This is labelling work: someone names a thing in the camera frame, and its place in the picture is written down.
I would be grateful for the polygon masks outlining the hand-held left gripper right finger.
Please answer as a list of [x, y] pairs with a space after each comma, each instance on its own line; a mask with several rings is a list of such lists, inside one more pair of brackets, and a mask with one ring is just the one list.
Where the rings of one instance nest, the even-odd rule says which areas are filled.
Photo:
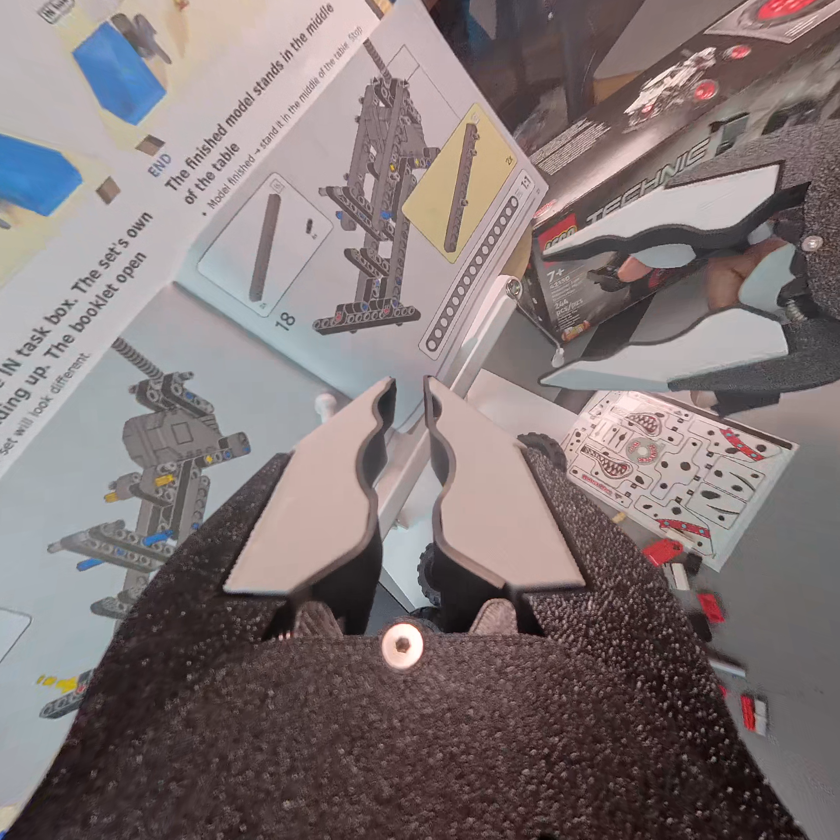
[[444, 555], [512, 595], [584, 588], [525, 445], [433, 376], [424, 378], [423, 394], [441, 486], [433, 534]]

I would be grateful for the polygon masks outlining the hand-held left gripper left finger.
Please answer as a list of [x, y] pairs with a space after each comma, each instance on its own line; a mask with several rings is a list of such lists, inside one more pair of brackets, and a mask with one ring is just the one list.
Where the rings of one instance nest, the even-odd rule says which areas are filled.
[[375, 483], [396, 380], [378, 381], [292, 450], [223, 590], [322, 602], [336, 618], [369, 618], [382, 572]]

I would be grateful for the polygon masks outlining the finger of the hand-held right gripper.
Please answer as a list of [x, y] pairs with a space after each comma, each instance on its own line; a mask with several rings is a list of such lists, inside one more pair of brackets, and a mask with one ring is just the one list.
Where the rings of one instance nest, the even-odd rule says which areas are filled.
[[665, 186], [605, 215], [546, 248], [547, 259], [588, 259], [608, 251], [629, 255], [672, 245], [725, 245], [772, 214], [781, 194], [782, 163]]
[[707, 315], [667, 341], [626, 343], [609, 355], [568, 362], [539, 383], [580, 391], [666, 393], [678, 381], [782, 358], [788, 351], [779, 320], [733, 307]]

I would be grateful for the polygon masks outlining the grey desk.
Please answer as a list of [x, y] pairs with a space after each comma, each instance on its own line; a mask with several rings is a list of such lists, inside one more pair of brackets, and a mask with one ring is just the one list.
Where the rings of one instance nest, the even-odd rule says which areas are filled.
[[738, 420], [798, 444], [720, 572], [713, 648], [742, 740], [808, 838], [838, 838], [838, 384], [783, 395]]

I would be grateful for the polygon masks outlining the printed task sheet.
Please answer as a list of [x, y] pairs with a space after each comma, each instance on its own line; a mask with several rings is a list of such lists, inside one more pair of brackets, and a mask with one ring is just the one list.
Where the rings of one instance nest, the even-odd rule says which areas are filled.
[[1, 3], [3, 474], [392, 7]]

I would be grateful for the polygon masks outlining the person's right hand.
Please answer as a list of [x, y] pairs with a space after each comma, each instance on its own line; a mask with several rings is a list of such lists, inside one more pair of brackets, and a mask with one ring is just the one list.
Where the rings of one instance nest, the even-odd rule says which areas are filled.
[[629, 256], [618, 268], [616, 280], [634, 284], [656, 272], [664, 272], [665, 277], [669, 279], [682, 270], [690, 274], [695, 270], [703, 269], [708, 307], [714, 312], [739, 302], [739, 293], [743, 283], [760, 262], [786, 245], [787, 242], [782, 238], [772, 235], [757, 244], [748, 246], [743, 251], [729, 251], [724, 255], [707, 259], [693, 259], [688, 265], [674, 269], [654, 269], [639, 259]]

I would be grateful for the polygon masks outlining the toy set box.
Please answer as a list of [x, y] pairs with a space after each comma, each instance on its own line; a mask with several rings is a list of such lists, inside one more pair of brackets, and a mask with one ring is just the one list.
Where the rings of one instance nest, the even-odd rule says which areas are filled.
[[559, 344], [685, 277], [616, 280], [625, 255], [546, 260], [546, 248], [751, 140], [838, 124], [838, 2], [744, 2], [541, 142], [520, 309]]

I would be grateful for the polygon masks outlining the toy sticker sheet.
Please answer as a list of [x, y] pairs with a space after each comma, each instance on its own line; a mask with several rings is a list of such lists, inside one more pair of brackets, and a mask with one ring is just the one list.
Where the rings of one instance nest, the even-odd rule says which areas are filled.
[[596, 392], [562, 441], [568, 476], [720, 571], [799, 446], [645, 392]]

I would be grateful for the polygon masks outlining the pile of red white pieces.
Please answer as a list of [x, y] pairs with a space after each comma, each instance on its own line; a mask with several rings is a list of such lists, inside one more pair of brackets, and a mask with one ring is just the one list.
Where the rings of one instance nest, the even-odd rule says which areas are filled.
[[697, 550], [675, 537], [651, 538], [639, 542], [647, 561], [665, 579], [686, 612], [689, 627], [716, 673], [724, 700], [732, 698], [733, 681], [739, 681], [736, 702], [742, 729], [752, 735], [770, 737], [770, 706], [766, 696], [748, 686], [748, 670], [740, 660], [718, 648], [718, 635], [728, 625], [728, 596], [721, 592], [716, 572]]

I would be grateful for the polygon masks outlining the white book stand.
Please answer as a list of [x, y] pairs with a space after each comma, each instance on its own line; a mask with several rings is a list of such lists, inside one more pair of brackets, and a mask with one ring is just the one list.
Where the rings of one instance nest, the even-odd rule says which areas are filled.
[[[464, 358], [463, 363], [460, 365], [452, 385], [448, 387], [454, 394], [462, 398], [467, 394], [469, 387], [475, 380], [481, 360], [487, 354], [487, 348], [495, 342], [504, 323], [509, 319], [513, 308], [514, 299], [510, 296], [502, 297], [501, 295], [500, 280], [495, 282], [493, 289], [493, 293], [482, 304], [480, 314], [474, 319], [468, 334], [462, 342], [462, 347], [458, 355]], [[325, 424], [337, 413], [334, 406], [335, 401], [329, 395], [324, 394], [318, 398], [316, 408], [320, 414], [322, 424]], [[380, 529], [382, 524], [386, 529], [389, 529], [396, 522], [396, 516], [403, 509], [403, 505], [412, 488], [417, 483], [425, 463], [427, 461], [431, 463], [427, 426], [423, 432], [418, 428], [414, 429], [410, 435], [404, 437], [401, 446], [407, 451], [407, 455], [399, 456], [398, 466], [392, 468], [385, 466], [375, 483], [375, 491], [379, 502], [378, 514]], [[558, 516], [555, 513], [554, 516], [560, 525]], [[476, 590], [478, 581], [482, 580], [458, 567], [456, 563], [444, 555], [439, 547], [437, 548], [443, 554], [448, 564], [456, 568], [458, 572], [463, 573], [466, 576], [467, 584]], [[503, 592], [513, 599], [518, 599], [523, 596], [512, 595], [506, 590], [498, 590], [485, 581], [482, 582], [484, 586], [494, 591]]]

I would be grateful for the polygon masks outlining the open instruction booklet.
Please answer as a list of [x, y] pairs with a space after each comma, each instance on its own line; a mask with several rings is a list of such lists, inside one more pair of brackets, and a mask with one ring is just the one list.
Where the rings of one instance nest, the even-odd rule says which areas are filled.
[[374, 32], [2, 473], [2, 758], [36, 765], [165, 561], [383, 376], [396, 430], [547, 189], [420, 2]]

